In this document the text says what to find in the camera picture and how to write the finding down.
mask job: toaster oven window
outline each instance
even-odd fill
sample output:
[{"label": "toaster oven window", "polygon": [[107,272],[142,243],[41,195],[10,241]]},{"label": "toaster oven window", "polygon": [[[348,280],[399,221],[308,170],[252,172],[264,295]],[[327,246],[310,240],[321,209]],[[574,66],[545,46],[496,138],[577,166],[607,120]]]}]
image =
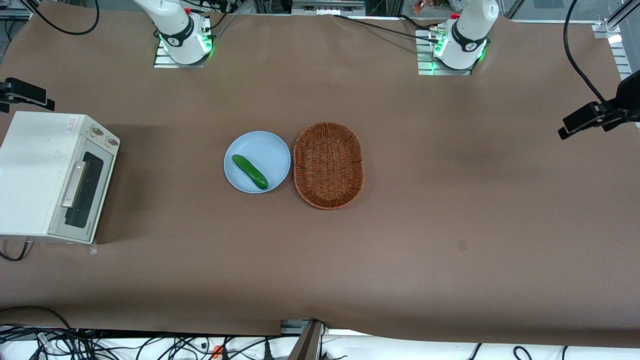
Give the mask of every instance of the toaster oven window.
[{"label": "toaster oven window", "polygon": [[80,228],[84,228],[89,219],[89,212],[93,205],[93,198],[95,197],[102,166],[104,165],[102,159],[90,152],[84,154],[83,161],[87,162],[86,172],[84,173],[82,185],[80,185],[76,205],[73,208],[68,208],[67,213],[65,213],[65,224]]}]

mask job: toaster oven handle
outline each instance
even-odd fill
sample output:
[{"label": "toaster oven handle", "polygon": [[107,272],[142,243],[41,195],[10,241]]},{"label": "toaster oven handle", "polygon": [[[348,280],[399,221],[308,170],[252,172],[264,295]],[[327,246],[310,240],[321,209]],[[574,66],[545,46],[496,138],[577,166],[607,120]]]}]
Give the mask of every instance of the toaster oven handle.
[{"label": "toaster oven handle", "polygon": [[78,193],[84,180],[86,165],[86,161],[76,161],[74,163],[74,169],[71,170],[65,196],[62,198],[62,203],[60,204],[63,208],[73,208],[76,205]]}]

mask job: toaster oven knob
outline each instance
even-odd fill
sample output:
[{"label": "toaster oven knob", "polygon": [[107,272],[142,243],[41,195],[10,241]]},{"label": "toaster oven knob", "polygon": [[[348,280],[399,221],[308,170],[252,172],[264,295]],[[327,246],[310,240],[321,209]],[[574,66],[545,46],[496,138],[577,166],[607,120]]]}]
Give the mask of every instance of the toaster oven knob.
[{"label": "toaster oven knob", "polygon": [[91,127],[91,136],[96,137],[96,136],[102,136],[102,135],[104,135],[104,132],[102,130],[100,130],[95,126]]},{"label": "toaster oven knob", "polygon": [[118,146],[118,140],[112,137],[107,138],[107,147]]}]

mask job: toaster oven door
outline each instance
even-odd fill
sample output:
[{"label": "toaster oven door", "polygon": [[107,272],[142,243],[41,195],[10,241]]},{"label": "toaster oven door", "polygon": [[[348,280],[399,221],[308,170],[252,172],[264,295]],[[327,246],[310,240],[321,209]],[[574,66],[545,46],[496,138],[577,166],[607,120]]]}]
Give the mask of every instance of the toaster oven door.
[{"label": "toaster oven door", "polygon": [[82,243],[93,241],[93,227],[106,192],[112,161],[113,155],[89,139],[80,137],[50,233]]}]

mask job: white floor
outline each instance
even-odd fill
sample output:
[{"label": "white floor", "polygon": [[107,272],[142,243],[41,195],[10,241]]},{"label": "white floor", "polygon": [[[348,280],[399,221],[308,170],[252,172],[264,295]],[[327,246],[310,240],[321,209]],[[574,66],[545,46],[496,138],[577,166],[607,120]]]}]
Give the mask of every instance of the white floor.
[{"label": "white floor", "polygon": [[[264,338],[235,338],[227,345],[227,350],[240,350],[256,341]],[[101,340],[100,344],[105,347],[139,347],[146,339],[117,339]],[[275,359],[283,359],[289,355],[297,338],[280,338],[270,341],[271,351]],[[201,348],[209,342],[209,353],[216,345],[221,345],[223,338],[198,338],[191,343]],[[159,356],[173,345],[171,338],[163,339],[144,347],[140,354],[140,360],[158,360]],[[426,341],[407,341],[379,338],[375,336],[334,336],[325,335],[323,337],[323,351],[327,351],[331,358],[336,359],[347,356],[347,360],[466,360],[471,356],[476,344],[473,343],[435,343]],[[515,344],[483,344],[480,348],[476,360],[492,359],[515,359],[513,347]],[[562,347],[545,345],[520,345],[526,348],[533,360],[560,360]],[[0,345],[0,357],[2,360],[28,360],[36,350],[36,341],[11,341]],[[56,344],[49,343],[47,348],[55,352]],[[119,349],[113,353],[119,360],[133,360],[138,350]],[[243,354],[252,359],[263,359],[264,344],[249,348]],[[523,360],[527,360],[524,353],[520,354]],[[175,360],[210,360],[211,356],[199,354],[198,357],[193,352],[181,350]],[[243,356],[231,356],[231,358],[248,360]],[[69,356],[54,357],[54,359],[68,360]],[[566,360],[638,360],[640,359],[640,349],[636,348],[598,348],[598,347],[569,347],[566,351]]]}]

